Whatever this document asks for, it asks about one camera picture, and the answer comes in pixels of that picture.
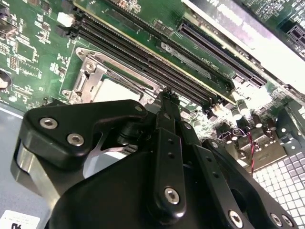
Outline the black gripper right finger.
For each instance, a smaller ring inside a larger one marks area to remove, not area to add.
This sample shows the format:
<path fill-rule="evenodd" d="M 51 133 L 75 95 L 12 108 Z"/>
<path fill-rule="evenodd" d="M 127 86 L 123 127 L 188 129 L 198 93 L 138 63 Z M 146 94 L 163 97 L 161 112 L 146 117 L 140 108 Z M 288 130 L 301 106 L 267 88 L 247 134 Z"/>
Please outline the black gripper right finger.
<path fill-rule="evenodd" d="M 181 119 L 179 97 L 171 95 L 176 128 L 183 145 L 186 214 L 175 229 L 295 229 L 297 223 L 226 149 L 201 142 Z"/>

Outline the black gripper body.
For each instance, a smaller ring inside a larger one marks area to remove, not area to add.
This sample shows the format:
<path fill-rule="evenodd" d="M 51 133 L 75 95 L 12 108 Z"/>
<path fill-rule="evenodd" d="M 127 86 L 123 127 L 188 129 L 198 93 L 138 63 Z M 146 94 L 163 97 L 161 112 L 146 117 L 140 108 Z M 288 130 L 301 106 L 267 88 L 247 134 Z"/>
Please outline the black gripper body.
<path fill-rule="evenodd" d="M 221 229 L 193 153 L 141 152 L 68 189 L 51 229 Z"/>

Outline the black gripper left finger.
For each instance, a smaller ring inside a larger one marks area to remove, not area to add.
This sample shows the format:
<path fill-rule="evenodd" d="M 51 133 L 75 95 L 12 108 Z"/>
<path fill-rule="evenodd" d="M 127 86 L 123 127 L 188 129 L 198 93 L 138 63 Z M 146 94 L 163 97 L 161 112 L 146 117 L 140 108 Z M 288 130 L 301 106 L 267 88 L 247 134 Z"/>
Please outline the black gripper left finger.
<path fill-rule="evenodd" d="M 172 94 L 158 95 L 156 114 L 134 100 L 32 109 L 23 118 L 14 160 L 53 213 L 68 189 L 130 155 L 168 151 L 182 156 Z"/>

